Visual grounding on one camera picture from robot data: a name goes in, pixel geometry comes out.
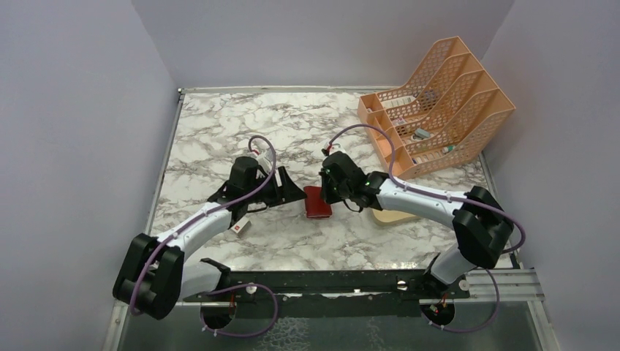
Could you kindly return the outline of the red leather card holder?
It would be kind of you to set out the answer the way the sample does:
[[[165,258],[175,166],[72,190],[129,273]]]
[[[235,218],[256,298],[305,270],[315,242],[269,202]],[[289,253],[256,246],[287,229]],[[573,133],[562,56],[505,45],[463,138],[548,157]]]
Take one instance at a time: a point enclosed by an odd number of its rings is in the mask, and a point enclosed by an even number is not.
[[[305,186],[303,190],[306,194],[304,200],[306,218],[325,219],[332,216],[331,206],[322,199],[320,186]]]

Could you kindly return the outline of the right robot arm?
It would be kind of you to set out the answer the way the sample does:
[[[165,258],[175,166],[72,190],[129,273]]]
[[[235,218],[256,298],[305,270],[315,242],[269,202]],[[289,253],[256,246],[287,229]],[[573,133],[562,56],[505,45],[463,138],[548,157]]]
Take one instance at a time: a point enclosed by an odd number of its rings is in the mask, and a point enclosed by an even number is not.
[[[515,222],[480,186],[468,192],[415,186],[389,173],[364,173],[341,151],[323,160],[320,177],[321,196],[328,204],[354,203],[359,210],[403,212],[454,231],[456,243],[434,258],[421,280],[423,291],[433,298],[475,268],[494,268],[515,228]]]

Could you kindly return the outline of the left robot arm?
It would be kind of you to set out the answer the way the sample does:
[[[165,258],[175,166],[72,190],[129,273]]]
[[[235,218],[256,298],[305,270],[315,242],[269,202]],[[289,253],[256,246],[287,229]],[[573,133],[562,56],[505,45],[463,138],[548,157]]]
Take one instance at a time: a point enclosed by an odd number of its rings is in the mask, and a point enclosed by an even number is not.
[[[132,239],[113,285],[113,297],[130,305],[136,314],[163,319],[181,299],[186,259],[239,222],[249,205],[262,203],[272,208],[306,198],[285,167],[266,171],[251,156],[237,157],[229,178],[197,213],[161,234],[141,233]]]

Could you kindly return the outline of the small white card box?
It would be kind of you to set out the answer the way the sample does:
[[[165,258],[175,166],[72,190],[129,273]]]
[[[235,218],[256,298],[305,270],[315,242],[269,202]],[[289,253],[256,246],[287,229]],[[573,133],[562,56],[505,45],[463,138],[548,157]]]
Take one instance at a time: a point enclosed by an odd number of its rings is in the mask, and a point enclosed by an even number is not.
[[[230,229],[237,235],[243,235],[250,227],[252,223],[247,217],[239,219]]]

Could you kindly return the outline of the white box in organizer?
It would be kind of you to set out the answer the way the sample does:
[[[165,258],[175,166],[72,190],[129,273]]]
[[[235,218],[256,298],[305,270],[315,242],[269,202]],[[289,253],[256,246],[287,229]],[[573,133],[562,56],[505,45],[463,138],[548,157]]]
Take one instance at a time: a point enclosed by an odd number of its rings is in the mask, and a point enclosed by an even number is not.
[[[397,98],[387,99],[387,100],[382,101],[382,106],[385,109],[397,108],[397,107],[410,108],[416,105],[417,105],[417,98],[412,95],[397,97]]]

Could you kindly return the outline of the grey item in organizer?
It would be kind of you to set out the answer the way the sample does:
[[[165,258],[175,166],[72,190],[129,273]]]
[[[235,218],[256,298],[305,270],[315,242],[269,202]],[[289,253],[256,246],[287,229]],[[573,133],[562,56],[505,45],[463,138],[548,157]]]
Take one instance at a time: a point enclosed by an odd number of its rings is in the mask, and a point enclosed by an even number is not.
[[[421,140],[426,140],[429,139],[430,137],[432,137],[433,134],[425,129],[422,128],[418,128],[414,131],[413,135],[412,135],[412,140],[413,141],[421,141]]]

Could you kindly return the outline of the green capped tube in organizer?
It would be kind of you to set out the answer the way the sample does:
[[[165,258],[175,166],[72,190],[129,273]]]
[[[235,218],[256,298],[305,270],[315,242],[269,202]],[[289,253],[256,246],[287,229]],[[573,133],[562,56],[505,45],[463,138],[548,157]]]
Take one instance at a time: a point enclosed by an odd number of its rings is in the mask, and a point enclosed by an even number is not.
[[[449,154],[455,149],[455,145],[445,146],[441,149],[442,154]]]

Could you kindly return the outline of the peach plastic file organizer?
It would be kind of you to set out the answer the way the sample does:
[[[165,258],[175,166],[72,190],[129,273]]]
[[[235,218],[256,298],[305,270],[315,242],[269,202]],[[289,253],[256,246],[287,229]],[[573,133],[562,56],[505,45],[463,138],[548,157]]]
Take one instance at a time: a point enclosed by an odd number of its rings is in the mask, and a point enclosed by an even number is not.
[[[417,105],[385,109],[382,101],[412,95]],[[408,81],[360,97],[358,117],[382,166],[412,179],[476,159],[515,111],[460,37],[436,41]],[[433,134],[413,141],[418,128]],[[445,146],[455,145],[449,154]]]

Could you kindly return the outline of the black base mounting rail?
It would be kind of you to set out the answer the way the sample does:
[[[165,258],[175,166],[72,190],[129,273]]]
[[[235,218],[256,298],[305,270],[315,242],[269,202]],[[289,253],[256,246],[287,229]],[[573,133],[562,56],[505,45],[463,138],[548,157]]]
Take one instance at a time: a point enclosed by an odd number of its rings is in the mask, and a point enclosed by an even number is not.
[[[231,271],[223,273],[218,290],[239,284],[262,284],[278,294],[403,293],[413,298],[469,298],[458,283],[438,291],[423,286],[423,269],[348,271]]]

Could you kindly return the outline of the aluminium frame rail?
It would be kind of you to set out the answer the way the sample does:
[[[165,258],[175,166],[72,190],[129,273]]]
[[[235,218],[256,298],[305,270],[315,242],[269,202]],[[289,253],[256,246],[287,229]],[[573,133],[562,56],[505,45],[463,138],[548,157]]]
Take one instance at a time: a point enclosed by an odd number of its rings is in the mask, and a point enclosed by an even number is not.
[[[464,278],[469,285],[471,302],[496,302],[496,289],[501,302],[544,301],[540,280],[534,269],[495,269],[470,271]]]

